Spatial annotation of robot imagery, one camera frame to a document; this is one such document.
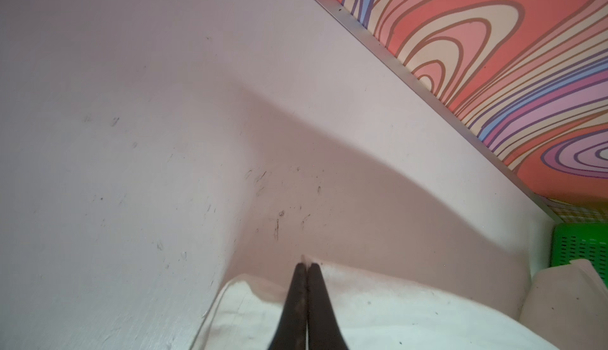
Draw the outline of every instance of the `black tongs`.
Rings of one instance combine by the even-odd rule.
[[[308,324],[310,350],[348,350],[327,294],[321,268],[298,263],[291,278],[283,314],[269,350],[305,350]]]

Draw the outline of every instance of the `colorful patterned mat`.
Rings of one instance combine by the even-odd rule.
[[[608,0],[338,0],[566,222],[608,223]]]

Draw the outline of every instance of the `silver edge strip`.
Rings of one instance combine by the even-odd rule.
[[[539,208],[555,222],[562,223],[558,217],[540,197],[528,188],[519,177],[513,173],[500,159],[494,155],[482,141],[473,134],[464,123],[462,123],[452,112],[441,103],[428,89],[418,81],[413,74],[408,72],[406,67],[397,60],[384,46],[356,20],[337,0],[315,0],[327,12],[331,14],[344,28],[346,28],[357,40],[361,42],[371,53],[384,63],[397,77],[401,79],[414,93],[425,101],[441,118],[450,124],[462,137],[475,147],[486,159],[490,161],[502,174],[504,174],[516,187],[528,196]]]

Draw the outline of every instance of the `striped pattern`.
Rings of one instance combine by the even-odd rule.
[[[608,222],[575,209],[608,202],[608,0],[339,1],[558,215]]]

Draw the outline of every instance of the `green basket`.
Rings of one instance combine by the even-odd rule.
[[[553,231],[551,267],[569,264],[574,259],[588,259],[606,286],[608,224],[559,224]]]

